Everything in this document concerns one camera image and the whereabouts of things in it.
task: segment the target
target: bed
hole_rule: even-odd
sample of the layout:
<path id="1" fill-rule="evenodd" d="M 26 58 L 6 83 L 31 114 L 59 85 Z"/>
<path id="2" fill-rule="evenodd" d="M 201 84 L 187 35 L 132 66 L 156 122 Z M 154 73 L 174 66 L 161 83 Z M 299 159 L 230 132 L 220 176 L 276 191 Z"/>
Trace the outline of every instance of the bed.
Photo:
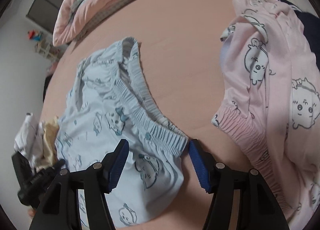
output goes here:
<path id="1" fill-rule="evenodd" d="M 248 159 L 210 123 L 224 95 L 219 37 L 234 17 L 232 0 L 135 0 L 70 44 L 47 89 L 41 120 L 62 115 L 83 58 L 133 36 L 140 42 L 143 73 L 161 112 L 190 139 L 199 139 L 217 161 L 248 171 Z M 212 197 L 200 187 L 186 151 L 182 170 L 184 183 L 172 204 L 132 230 L 202 229 Z M 236 194 L 229 229 L 236 228 L 237 205 Z"/>

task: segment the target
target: cartoon face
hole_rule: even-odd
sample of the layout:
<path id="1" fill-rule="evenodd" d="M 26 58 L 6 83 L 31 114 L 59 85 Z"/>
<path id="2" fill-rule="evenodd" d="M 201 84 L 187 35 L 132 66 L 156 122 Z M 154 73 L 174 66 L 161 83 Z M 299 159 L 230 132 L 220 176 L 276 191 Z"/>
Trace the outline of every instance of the cartoon face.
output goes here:
<path id="1" fill-rule="evenodd" d="M 268 54 L 263 46 L 262 41 L 253 38 L 244 57 L 245 69 L 250 73 L 250 80 L 254 86 L 263 80 L 268 65 Z"/>
<path id="2" fill-rule="evenodd" d="M 320 98 L 307 78 L 292 80 L 292 127 L 309 129 L 320 114 Z"/>
<path id="3" fill-rule="evenodd" d="M 96 117 L 93 120 L 93 130 L 95 131 L 96 136 L 98 136 L 98 134 L 102 130 L 101 119 L 102 119 L 102 114 L 96 112 Z"/>
<path id="4" fill-rule="evenodd" d="M 123 113 L 123 107 L 116 108 L 115 112 L 106 113 L 106 118 L 109 128 L 113 130 L 116 135 L 122 135 L 125 121 L 128 120 L 128 117 Z"/>
<path id="5" fill-rule="evenodd" d="M 134 166 L 140 172 L 144 190 L 151 188 L 156 183 L 160 164 L 161 162 L 154 157 L 139 154 L 139 159 L 134 163 Z"/>
<path id="6" fill-rule="evenodd" d="M 262 5 L 265 0 L 249 0 L 251 6 L 259 6 Z"/>
<path id="7" fill-rule="evenodd" d="M 126 203 L 123 204 L 123 208 L 119 209 L 120 220 L 126 226 L 133 226 L 137 224 L 137 214 L 128 207 Z"/>
<path id="8" fill-rule="evenodd" d="M 243 17 L 248 20 L 263 36 L 265 43 L 268 43 L 268 34 L 263 23 L 260 23 L 256 18 L 252 16 L 243 15 Z"/>

